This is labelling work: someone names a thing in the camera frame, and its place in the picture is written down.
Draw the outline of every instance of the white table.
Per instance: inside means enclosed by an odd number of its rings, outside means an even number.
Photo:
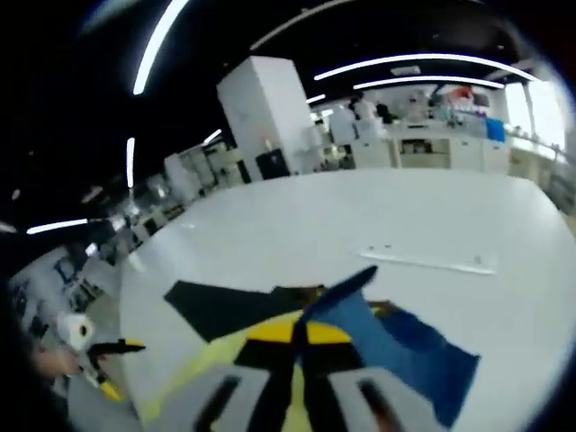
[[[531,182],[445,170],[301,175],[221,191],[165,226],[122,265],[121,331],[141,410],[203,345],[163,301],[177,280],[269,291],[333,284],[373,261],[373,246],[461,261],[495,275],[379,263],[368,299],[390,299],[481,355],[455,431],[516,432],[548,399],[572,348],[576,243]]]

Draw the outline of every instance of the hand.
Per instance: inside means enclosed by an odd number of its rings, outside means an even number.
[[[76,355],[66,348],[37,352],[32,359],[38,372],[45,378],[80,374]]]

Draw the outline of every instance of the paper towel roll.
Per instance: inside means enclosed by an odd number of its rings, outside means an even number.
[[[82,351],[94,335],[92,321],[83,313],[60,313],[56,318],[60,338],[75,351]]]

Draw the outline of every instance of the black ceiling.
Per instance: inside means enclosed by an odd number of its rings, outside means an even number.
[[[320,0],[190,0],[156,58],[144,94],[131,93],[141,56],[169,0],[128,2],[122,13],[80,36],[94,2],[61,10],[44,2],[22,11],[29,26],[14,47],[15,100],[4,152],[0,220],[23,229],[91,217],[80,199],[90,185],[122,189],[124,151],[136,138],[136,180],[169,154],[227,125],[216,84],[250,54],[293,59],[309,96],[339,97],[353,84],[390,76],[390,65],[315,82],[326,70],[416,52],[469,54],[513,64],[519,47],[505,23],[463,0],[355,0],[296,23],[262,47],[249,47]],[[420,63],[425,74],[485,77],[489,67]],[[12,201],[14,189],[21,196]]]

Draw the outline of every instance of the white tabletop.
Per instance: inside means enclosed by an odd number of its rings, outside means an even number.
[[[361,250],[458,263],[495,275],[374,262]],[[576,324],[576,243],[527,180],[448,170],[355,170],[221,191],[166,225],[122,265],[121,331],[140,414],[202,340],[163,301],[177,280],[270,291],[333,284],[371,264],[364,289],[480,354],[455,431],[520,430],[549,397]]]

